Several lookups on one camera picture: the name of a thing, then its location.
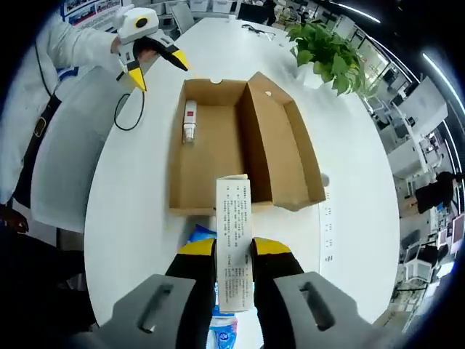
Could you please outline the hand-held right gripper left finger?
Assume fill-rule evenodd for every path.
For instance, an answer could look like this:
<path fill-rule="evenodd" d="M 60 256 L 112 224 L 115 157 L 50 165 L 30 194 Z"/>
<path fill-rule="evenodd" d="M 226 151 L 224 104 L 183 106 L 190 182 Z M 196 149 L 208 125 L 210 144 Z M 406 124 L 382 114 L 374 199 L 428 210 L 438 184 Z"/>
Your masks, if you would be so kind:
<path fill-rule="evenodd" d="M 215 303 L 216 241 L 182 247 L 113 308 L 113 348 L 205 348 Z"/>

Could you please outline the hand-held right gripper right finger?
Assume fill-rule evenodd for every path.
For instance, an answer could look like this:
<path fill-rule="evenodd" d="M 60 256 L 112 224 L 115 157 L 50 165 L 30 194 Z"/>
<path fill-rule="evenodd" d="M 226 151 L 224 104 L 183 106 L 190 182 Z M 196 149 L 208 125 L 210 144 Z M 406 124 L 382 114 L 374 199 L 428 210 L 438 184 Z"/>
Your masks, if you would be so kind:
<path fill-rule="evenodd" d="M 355 301 L 318 273 L 303 271 L 278 241 L 251 243 L 254 305 L 265 348 L 359 348 Z"/>

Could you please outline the person's left hand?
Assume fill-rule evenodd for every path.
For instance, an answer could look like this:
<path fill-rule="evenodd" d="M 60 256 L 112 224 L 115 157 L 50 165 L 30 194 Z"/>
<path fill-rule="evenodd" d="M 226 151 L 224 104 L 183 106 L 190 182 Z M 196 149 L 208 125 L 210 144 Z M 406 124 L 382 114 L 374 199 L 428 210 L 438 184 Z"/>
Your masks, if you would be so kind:
<path fill-rule="evenodd" d="M 137 59 L 139 61 L 139 65 L 147 70 L 157 59 L 159 54 L 156 51 L 151 49 L 143 49 L 138 55 Z"/>

